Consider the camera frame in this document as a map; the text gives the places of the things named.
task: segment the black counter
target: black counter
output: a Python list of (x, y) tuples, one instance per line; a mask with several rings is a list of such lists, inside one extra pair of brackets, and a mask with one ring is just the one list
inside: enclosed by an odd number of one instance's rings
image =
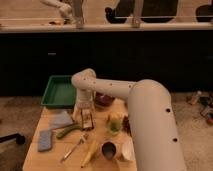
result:
[(154, 79), (170, 91), (212, 90), (213, 31), (0, 35), (0, 95), (42, 95), (50, 75)]

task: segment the green plastic bin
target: green plastic bin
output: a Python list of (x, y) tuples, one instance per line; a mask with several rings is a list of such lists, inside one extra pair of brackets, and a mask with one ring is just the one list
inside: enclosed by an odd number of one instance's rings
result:
[(49, 109), (69, 109), (75, 105), (76, 88), (70, 75), (53, 75), (49, 78), (42, 97), (42, 106)]

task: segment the banana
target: banana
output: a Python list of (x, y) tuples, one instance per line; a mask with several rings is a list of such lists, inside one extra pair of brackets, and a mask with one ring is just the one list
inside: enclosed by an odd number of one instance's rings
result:
[(92, 159), (92, 157), (94, 156), (98, 148), (99, 148), (99, 142), (97, 140), (93, 140), (91, 145), (89, 146), (86, 156), (84, 157), (84, 160), (81, 164), (81, 168), (85, 167), (86, 164), (90, 162), (90, 160)]

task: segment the green vegetable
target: green vegetable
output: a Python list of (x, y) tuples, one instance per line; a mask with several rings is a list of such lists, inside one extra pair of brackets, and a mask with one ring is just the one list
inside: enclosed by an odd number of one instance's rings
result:
[(79, 124), (73, 124), (62, 130), (61, 132), (57, 133), (56, 138), (62, 139), (65, 137), (69, 132), (73, 130), (82, 130), (81, 126)]

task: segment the bowl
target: bowl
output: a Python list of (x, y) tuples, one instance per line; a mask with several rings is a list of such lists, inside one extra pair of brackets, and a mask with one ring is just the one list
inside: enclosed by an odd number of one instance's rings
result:
[(134, 152), (134, 146), (132, 139), (126, 140), (122, 147), (121, 147), (121, 153), (123, 158), (126, 161), (134, 161), (135, 160), (135, 152)]

